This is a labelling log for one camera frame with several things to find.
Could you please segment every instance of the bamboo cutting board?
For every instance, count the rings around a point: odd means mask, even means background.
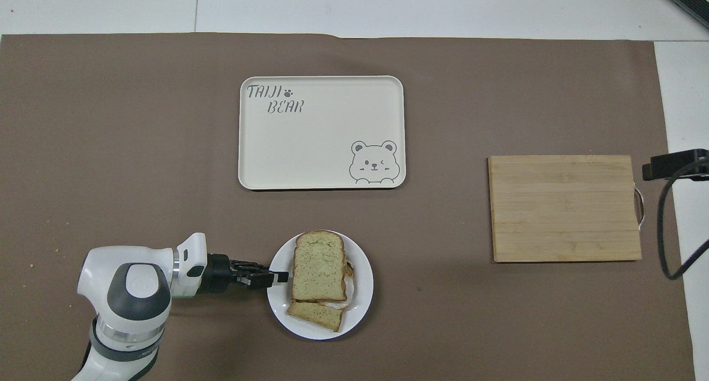
[[[488,159],[496,262],[639,260],[630,156]]]

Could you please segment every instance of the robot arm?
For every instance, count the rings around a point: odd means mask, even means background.
[[[204,234],[176,248],[112,246],[86,256],[78,293],[96,310],[84,365],[74,381],[133,381],[157,360],[173,297],[223,292],[231,283],[247,288],[286,282],[288,273],[206,252]]]

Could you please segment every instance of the cutting board handle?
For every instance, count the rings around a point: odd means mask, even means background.
[[[643,227],[645,221],[645,199],[643,194],[638,190],[638,185],[635,186],[635,217],[638,220],[638,230]]]

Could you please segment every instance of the plate of bread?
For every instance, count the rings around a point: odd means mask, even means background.
[[[312,340],[352,330],[372,302],[374,276],[362,248],[351,238],[313,230],[288,240],[270,270],[288,272],[287,283],[268,288],[274,315],[292,333]]]

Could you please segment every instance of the black cable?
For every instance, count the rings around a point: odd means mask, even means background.
[[[86,353],[84,353],[84,360],[81,361],[79,373],[81,373],[81,369],[84,368],[84,366],[86,365],[86,361],[89,359],[89,353],[91,353],[91,341],[89,341],[89,345],[86,346]]]
[[[664,215],[664,204],[665,200],[667,199],[667,193],[669,193],[669,189],[672,187],[672,184],[674,184],[677,179],[684,176],[687,171],[702,166],[703,164],[709,164],[709,157],[697,159],[697,161],[694,161],[690,164],[687,164],[686,166],[679,168],[678,171],[674,172],[674,174],[672,174],[672,177],[667,180],[667,183],[665,184],[664,188],[662,189],[662,192],[660,193],[660,200],[659,204],[657,205],[657,253],[660,257],[660,265],[662,267],[662,272],[669,280],[677,280],[681,275],[684,274],[684,272],[687,271],[687,269],[689,269],[689,267],[694,262],[696,262],[696,260],[699,259],[702,253],[706,252],[706,250],[709,250],[709,239],[707,239],[704,244],[700,245],[699,248],[697,248],[697,250],[694,251],[692,255],[690,255],[689,259],[684,262],[675,273],[669,272],[669,269],[667,267],[667,258],[665,257],[664,252],[664,236],[662,222],[662,218]]]

